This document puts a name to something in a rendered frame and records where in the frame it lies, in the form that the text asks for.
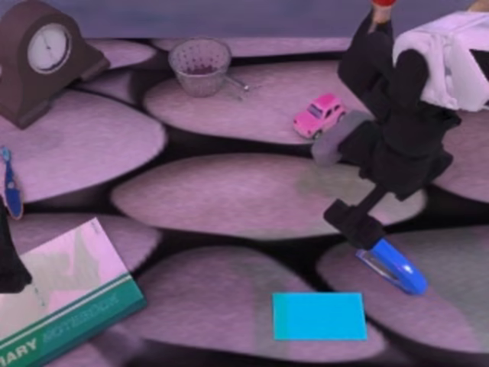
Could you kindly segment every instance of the brown clock body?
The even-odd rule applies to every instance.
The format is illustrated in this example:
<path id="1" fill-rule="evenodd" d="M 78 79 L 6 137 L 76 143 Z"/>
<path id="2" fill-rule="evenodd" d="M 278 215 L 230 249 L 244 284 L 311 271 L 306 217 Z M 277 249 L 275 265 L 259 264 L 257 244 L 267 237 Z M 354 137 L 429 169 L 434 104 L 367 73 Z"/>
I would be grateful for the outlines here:
<path id="1" fill-rule="evenodd" d="M 64 26 L 71 37 L 70 54 L 52 73 L 36 72 L 28 63 L 28 45 L 48 24 Z M 109 67 L 104 55 L 83 40 L 78 24 L 68 15 L 38 0 L 12 7 L 0 20 L 0 115 L 27 128 L 44 113 L 50 99 L 74 80 L 101 73 Z"/>

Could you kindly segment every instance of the cyan eraser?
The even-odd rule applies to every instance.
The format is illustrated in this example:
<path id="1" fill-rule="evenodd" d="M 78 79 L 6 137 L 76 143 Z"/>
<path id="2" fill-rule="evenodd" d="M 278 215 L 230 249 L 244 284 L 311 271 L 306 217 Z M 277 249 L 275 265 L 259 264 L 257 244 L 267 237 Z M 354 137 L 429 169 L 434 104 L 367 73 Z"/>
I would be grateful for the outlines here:
<path id="1" fill-rule="evenodd" d="M 273 294 L 275 340 L 366 340 L 359 293 Z"/>

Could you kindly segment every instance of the pink toy car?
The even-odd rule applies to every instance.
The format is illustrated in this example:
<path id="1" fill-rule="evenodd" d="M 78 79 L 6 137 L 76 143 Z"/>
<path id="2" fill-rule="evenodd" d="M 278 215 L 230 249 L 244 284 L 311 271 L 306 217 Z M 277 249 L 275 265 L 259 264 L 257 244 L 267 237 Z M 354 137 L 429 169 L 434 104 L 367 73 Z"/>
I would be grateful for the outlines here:
<path id="1" fill-rule="evenodd" d="M 329 93 L 315 99 L 293 120 L 294 130 L 304 138 L 317 139 L 346 114 L 342 101 Z"/>

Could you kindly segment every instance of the black figurine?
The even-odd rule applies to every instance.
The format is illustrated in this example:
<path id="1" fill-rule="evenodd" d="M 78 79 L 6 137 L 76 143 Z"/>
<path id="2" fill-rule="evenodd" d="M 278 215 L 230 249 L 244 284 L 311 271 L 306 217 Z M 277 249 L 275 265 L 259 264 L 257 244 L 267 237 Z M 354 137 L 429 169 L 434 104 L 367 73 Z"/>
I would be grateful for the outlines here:
<path id="1" fill-rule="evenodd" d="M 31 283 L 32 276 L 15 251 L 7 209 L 0 196 L 0 294 L 21 293 Z"/>
<path id="2" fill-rule="evenodd" d="M 358 166 L 360 177 L 375 184 L 356 206 L 336 200 L 324 213 L 326 222 L 358 249 L 361 260 L 388 281 L 408 294 L 422 294 L 426 279 L 385 239 L 383 226 L 368 213 L 385 194 L 393 193 L 398 200 L 405 200 L 450 166 L 453 156 L 445 151 L 442 141 L 461 119 L 453 108 L 424 100 L 427 83 L 432 83 L 425 54 L 408 48 L 394 59 L 390 20 L 394 2 L 374 0 L 373 10 L 357 29 L 338 68 L 342 82 L 371 115 L 350 112 L 316 141 L 312 153 L 322 167 L 340 159 Z M 472 74 L 480 77 L 485 87 L 487 52 L 469 51 L 480 68 Z M 482 108 L 472 105 L 472 109 L 465 109 Z"/>

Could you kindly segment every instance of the toothbrush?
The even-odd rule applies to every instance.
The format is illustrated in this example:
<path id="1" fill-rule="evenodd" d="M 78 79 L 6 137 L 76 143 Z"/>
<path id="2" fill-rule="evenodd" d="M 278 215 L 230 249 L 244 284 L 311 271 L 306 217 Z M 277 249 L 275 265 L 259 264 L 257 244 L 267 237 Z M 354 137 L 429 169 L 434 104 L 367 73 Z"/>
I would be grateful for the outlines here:
<path id="1" fill-rule="evenodd" d="M 21 191 L 15 182 L 14 169 L 11 164 L 11 152 L 2 147 L 2 158 L 5 162 L 5 200 L 7 209 L 13 219 L 19 220 L 24 214 Z"/>

